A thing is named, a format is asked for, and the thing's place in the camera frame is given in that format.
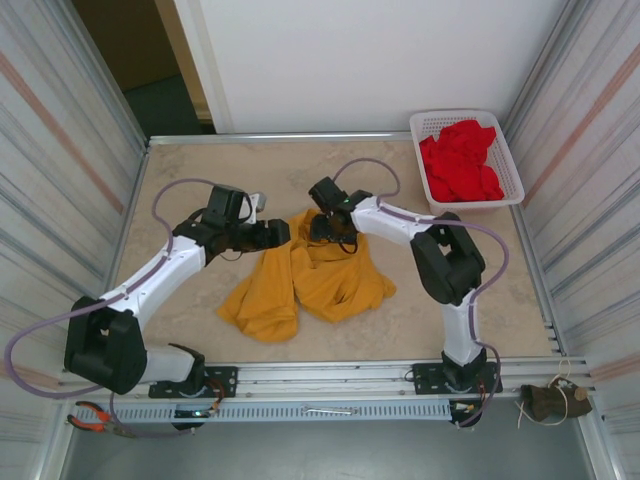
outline floor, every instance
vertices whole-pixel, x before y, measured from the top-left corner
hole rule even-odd
[[[375,157],[388,162],[402,181],[391,203],[428,212],[413,144],[396,142],[322,142],[269,144],[163,145],[151,149],[149,164],[126,242],[119,279],[124,281],[165,242],[165,233],[150,215],[156,192],[168,182],[204,177],[248,192],[262,191],[267,205],[262,218],[290,218],[313,206],[309,188],[332,175],[348,160]],[[339,184],[384,192],[392,179],[377,165],[359,164],[347,170]],[[177,225],[206,205],[210,189],[179,186],[160,202],[159,211]],[[551,347],[536,295],[508,209],[463,219],[496,230],[511,250],[505,276],[479,300],[483,340],[504,356],[546,356]],[[486,281],[502,263],[502,251],[489,237],[472,233],[487,262]],[[247,277],[259,254],[237,262],[216,259],[190,278],[156,312],[144,335],[149,344],[179,343],[203,353],[210,362],[349,361],[438,358],[444,342],[440,306],[419,281],[410,250],[380,238],[369,238],[377,268],[398,287],[377,310],[338,324],[319,320],[300,309],[298,333],[280,344],[264,344],[221,320],[216,309],[239,281]]]
[[[146,137],[204,132],[181,75],[124,92]]]
[[[512,402],[500,400],[475,431],[441,421],[218,424],[162,440],[75,431],[61,478],[594,478],[577,420],[555,428],[525,422],[517,430],[516,418]]]

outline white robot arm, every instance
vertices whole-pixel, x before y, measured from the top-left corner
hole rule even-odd
[[[419,215],[403,210],[385,202],[378,205],[377,197],[369,197],[358,203],[351,212],[351,219],[356,230],[361,233],[377,235],[398,245],[411,246],[411,241],[418,233],[426,232],[430,228],[438,228],[434,225],[420,223],[420,220],[434,220],[433,215]],[[395,211],[398,216],[385,213]],[[414,217],[415,221],[402,220],[399,217]],[[471,289],[459,305],[453,303],[442,304],[442,319],[445,329],[444,354],[458,365],[471,363],[481,354],[482,348],[473,340],[469,331],[469,300],[473,294]],[[477,314],[475,331],[478,331]]]
[[[477,343],[477,335],[474,338],[478,317],[476,305],[471,306],[470,301],[481,284],[484,259],[465,228],[430,223],[449,220],[455,224],[460,219],[452,213],[436,218],[409,212],[362,190],[349,196],[328,177],[318,182],[309,194],[322,211],[311,224],[313,240],[357,245],[357,234],[366,233],[411,248],[423,287],[442,308],[445,380],[441,383],[446,383],[450,391],[468,391],[475,387],[486,372],[487,354]],[[443,253],[441,247],[448,248],[449,252]]]
[[[289,241],[289,226],[283,220],[256,220],[265,201],[261,193],[247,195],[215,186],[207,207],[174,229],[171,245],[165,244],[131,278],[100,299],[78,300],[73,310],[124,294],[108,307],[70,320],[65,368],[119,394],[138,383],[157,381],[175,383],[185,394],[200,391],[204,357],[179,345],[146,347],[142,331],[160,305],[220,253],[264,250]],[[140,286],[132,291],[136,284]]]

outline pliers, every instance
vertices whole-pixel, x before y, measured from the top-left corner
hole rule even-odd
[[[76,402],[76,406],[85,407],[93,411],[101,423],[84,423],[73,415],[67,415],[67,421],[75,428],[85,430],[87,432],[113,433],[114,435],[120,435],[121,437],[135,438],[135,435],[113,423],[113,421],[111,421],[111,415],[105,412],[100,405],[93,402],[78,401]]]

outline black bracket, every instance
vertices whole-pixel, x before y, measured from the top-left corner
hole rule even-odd
[[[214,386],[216,382],[209,383],[207,380],[217,380],[224,388],[224,397],[233,398],[236,396],[238,386],[238,367],[203,367],[203,382],[201,388],[196,392],[185,393],[181,385],[175,382],[157,382],[149,387],[149,398],[218,398],[219,392]]]
[[[311,220],[311,240],[355,245],[358,231],[351,220],[351,212],[362,200],[371,197],[371,193],[357,190],[347,195],[333,180],[325,177],[309,190],[309,195],[322,211]]]
[[[211,190],[207,207],[179,224],[173,235],[191,238],[204,247],[207,265],[226,250],[256,252],[279,247],[291,239],[289,225],[284,220],[244,223],[247,219],[239,218],[239,215],[245,198],[249,195],[242,190],[216,185]]]
[[[460,221],[460,217],[447,212],[436,220]],[[417,233],[410,243],[422,286],[437,302],[460,305],[480,286],[486,265],[464,227],[434,225]],[[450,251],[444,254],[440,247]]]
[[[82,297],[73,310],[95,305],[99,300]],[[109,307],[69,321],[64,368],[120,395],[130,391],[147,368],[138,320],[130,310]]]
[[[496,393],[502,392],[502,381],[497,379],[495,362],[486,362],[473,380],[466,384],[454,384],[446,364],[441,362],[416,363],[412,366],[413,386],[416,395],[444,395],[444,394],[481,394],[484,388],[488,393],[496,381],[499,382]]]

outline basket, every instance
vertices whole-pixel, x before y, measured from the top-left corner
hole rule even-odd
[[[495,127],[496,139],[487,152],[485,165],[493,168],[500,181],[500,187],[504,192],[502,200],[490,200],[483,202],[438,202],[434,200],[429,189],[427,173],[424,170],[420,142],[431,135],[437,140],[440,130],[462,120],[477,120],[483,127]],[[496,117],[482,110],[433,110],[430,112],[416,113],[411,117],[411,136],[416,149],[418,168],[424,193],[434,215],[442,215],[444,212],[482,212],[490,211],[507,205],[516,205],[524,199],[524,188],[516,170],[516,165],[504,139],[500,125]]]

